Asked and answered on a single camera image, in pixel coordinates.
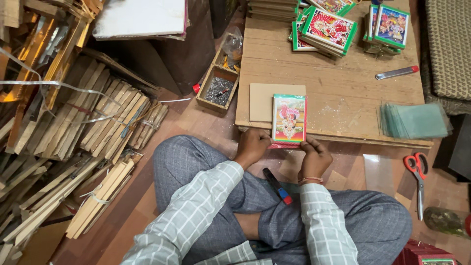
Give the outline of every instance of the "plastic bag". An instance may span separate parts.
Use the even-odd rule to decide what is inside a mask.
[[[233,66],[242,60],[242,45],[244,44],[244,37],[238,27],[228,29],[229,35],[226,42],[222,44],[222,50],[227,54],[227,65]]]

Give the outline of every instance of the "white board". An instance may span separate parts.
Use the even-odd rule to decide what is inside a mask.
[[[96,19],[97,39],[183,33],[185,0],[108,0]]]

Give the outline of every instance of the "patterned fabric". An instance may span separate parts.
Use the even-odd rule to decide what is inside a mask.
[[[427,15],[425,14],[425,0],[420,0],[418,3],[419,7],[419,21],[420,28],[428,28]],[[438,102],[443,106],[443,109],[448,115],[459,115],[470,113],[471,114],[471,102],[458,99],[448,99],[445,97],[438,97],[432,92],[433,83],[433,72],[430,61],[430,45],[429,45],[429,34],[426,30],[420,31],[420,76],[422,79],[423,96],[425,103]]]
[[[433,91],[471,100],[471,6],[462,0],[426,0]]]
[[[200,171],[187,185],[178,189],[169,206],[142,234],[122,264],[181,264],[193,243],[210,226],[244,171],[234,161]],[[312,264],[357,265],[357,249],[345,228],[343,211],[338,209],[327,189],[306,184],[301,189],[303,222],[308,231],[307,245]],[[246,241],[199,264],[271,264],[271,259],[254,260]]]

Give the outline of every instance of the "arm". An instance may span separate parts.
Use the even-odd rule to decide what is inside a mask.
[[[225,161],[178,189],[169,206],[142,232],[122,264],[180,264],[193,243],[206,231],[226,202],[244,171],[257,162],[271,138],[261,130],[248,130],[241,137],[234,161]]]
[[[332,163],[327,148],[312,137],[301,143],[306,152],[298,179],[321,178]],[[358,265],[357,248],[345,228],[344,213],[333,202],[329,191],[319,180],[299,182],[301,217],[312,264]]]

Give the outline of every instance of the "shirt sleeve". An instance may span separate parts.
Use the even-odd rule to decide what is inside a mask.
[[[124,255],[122,264],[180,264],[243,175],[244,169],[234,161],[200,171],[172,195],[167,209],[134,237],[135,246]]]
[[[329,191],[309,183],[301,186],[300,195],[311,264],[358,265],[357,247],[345,228],[344,213]]]

